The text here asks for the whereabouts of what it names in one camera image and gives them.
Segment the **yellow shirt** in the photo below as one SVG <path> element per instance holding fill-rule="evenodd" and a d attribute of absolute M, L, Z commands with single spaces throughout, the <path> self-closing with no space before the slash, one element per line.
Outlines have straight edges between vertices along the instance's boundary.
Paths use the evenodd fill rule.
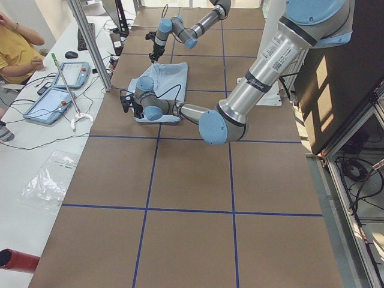
<path fill-rule="evenodd" d="M 28 64 L 34 56 L 43 58 L 23 36 L 0 25 L 0 69 L 6 66 Z M 1 73 L 0 75 L 9 83 L 20 84 L 33 73 L 34 71 L 31 71 L 20 77 L 5 77 Z"/>

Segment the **person's hand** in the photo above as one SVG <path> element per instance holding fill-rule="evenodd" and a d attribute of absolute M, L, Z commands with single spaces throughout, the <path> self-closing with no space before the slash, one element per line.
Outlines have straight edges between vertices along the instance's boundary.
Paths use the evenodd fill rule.
<path fill-rule="evenodd" d="M 7 28 L 13 28 L 16 26 L 16 23 L 9 19 L 3 12 L 0 12 L 0 24 Z"/>
<path fill-rule="evenodd" d="M 33 57 L 31 60 L 31 68 L 33 70 L 41 70 L 44 68 L 43 60 L 37 56 Z"/>

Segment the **red cylinder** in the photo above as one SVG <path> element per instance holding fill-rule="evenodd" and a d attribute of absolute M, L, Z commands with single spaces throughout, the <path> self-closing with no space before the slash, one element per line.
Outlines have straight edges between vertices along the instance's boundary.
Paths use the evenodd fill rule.
<path fill-rule="evenodd" d="M 34 273 L 40 257 L 23 252 L 4 249 L 0 251 L 0 268 L 12 271 Z"/>

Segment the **gray robot arm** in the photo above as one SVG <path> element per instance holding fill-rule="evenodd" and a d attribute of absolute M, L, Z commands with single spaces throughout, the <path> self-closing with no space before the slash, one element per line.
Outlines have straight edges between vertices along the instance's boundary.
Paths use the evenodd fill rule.
<path fill-rule="evenodd" d="M 202 138 L 220 145 L 247 132 L 247 113 L 267 93 L 303 49 L 341 45 L 350 40 L 354 0 L 290 0 L 278 31 L 228 98 L 213 109 L 158 99 L 153 80 L 141 77 L 131 101 L 149 120 L 175 115 L 199 124 Z"/>
<path fill-rule="evenodd" d="M 145 38 L 147 40 L 154 42 L 154 50 L 149 54 L 152 63 L 158 61 L 165 52 L 169 34 L 174 33 L 186 47 L 192 49 L 197 44 L 197 39 L 200 36 L 219 20 L 223 20 L 228 16 L 231 5 L 230 0 L 209 1 L 214 5 L 214 9 L 191 28 L 184 26 L 181 16 L 175 16 L 171 19 L 162 18 L 158 25 L 157 32 L 150 32 L 146 35 Z"/>

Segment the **black computer mouse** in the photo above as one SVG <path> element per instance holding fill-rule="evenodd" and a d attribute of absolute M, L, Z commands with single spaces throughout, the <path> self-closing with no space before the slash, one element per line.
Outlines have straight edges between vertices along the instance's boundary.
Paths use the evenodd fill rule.
<path fill-rule="evenodd" d="M 73 58 L 77 58 L 79 57 L 79 54 L 77 54 L 76 52 L 74 51 L 68 51 L 67 53 L 65 53 L 64 55 L 67 59 L 73 59 Z"/>

